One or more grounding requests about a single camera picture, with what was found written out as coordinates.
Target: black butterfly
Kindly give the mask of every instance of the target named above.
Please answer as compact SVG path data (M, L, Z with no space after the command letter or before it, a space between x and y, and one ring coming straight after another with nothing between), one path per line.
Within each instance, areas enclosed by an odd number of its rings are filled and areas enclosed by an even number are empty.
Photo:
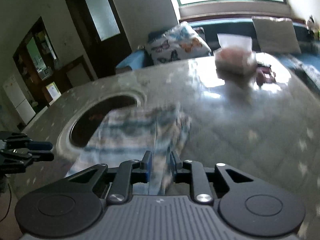
M178 53L175 49L171 52L170 59L167 59L165 57L157 58L157 61L160 61L161 63L168 63L176 60L180 60L180 58L178 58Z

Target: black wire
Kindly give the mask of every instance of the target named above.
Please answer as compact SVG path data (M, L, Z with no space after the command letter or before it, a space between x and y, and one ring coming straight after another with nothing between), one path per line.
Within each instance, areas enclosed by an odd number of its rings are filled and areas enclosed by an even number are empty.
M9 187L9 192L10 192L9 206L8 206L7 213L6 213L5 216L0 220L0 223L7 218L8 214L9 214L10 206L11 206L12 194L11 194L11 188L10 188L9 183L8 183L8 187Z

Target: blue sofa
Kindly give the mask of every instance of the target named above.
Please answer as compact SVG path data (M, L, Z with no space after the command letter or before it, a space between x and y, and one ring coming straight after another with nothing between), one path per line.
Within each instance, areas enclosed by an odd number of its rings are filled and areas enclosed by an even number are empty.
M206 42L212 51L220 48L217 33L238 34L252 37L253 50L261 51L257 41L257 34L250 18L234 18L234 19L219 19L206 20L190 23L194 27L203 27ZM310 36L306 26L299 23L293 23L297 40L299 42L302 54L280 55L274 56L287 68L291 69L308 85L316 86L320 89L320 82L307 75L306 67L314 66L320 71L320 43L315 42ZM149 34L149 40L156 38L166 30L160 30ZM153 61L145 50L138 50L126 59L120 62L116 67L116 72L121 73L123 70L136 70L148 66L152 66Z

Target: sofa armrest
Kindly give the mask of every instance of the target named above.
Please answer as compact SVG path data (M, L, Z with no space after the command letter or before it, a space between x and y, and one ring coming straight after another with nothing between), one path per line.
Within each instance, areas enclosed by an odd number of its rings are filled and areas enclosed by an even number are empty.
M136 70L153 65L153 61L148 53L144 50L137 50L131 53L123 61L116 66L116 73L123 73L126 71Z

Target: refrigerator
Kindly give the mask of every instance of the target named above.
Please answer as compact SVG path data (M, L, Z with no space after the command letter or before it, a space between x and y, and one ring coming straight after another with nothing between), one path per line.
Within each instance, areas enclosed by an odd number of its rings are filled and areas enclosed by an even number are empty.
M31 119L36 115L28 100L24 96L19 87L14 75L11 76L4 84L3 88L8 98L14 105L14 108L20 115L22 121L27 125Z

